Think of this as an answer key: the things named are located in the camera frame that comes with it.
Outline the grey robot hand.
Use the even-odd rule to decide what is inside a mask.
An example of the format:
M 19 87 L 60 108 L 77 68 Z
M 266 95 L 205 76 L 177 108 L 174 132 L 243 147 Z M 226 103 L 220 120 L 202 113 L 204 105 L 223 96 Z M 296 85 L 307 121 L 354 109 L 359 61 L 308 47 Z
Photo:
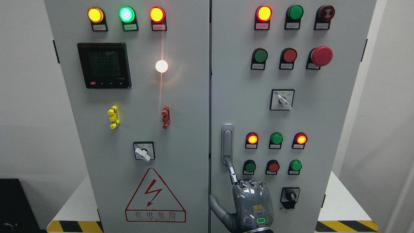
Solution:
M 209 196 L 211 209 L 231 233 L 272 233 L 274 208 L 266 183 L 256 180 L 238 180 L 232 160 L 224 159 L 232 182 L 236 212 L 229 213 L 213 194 Z

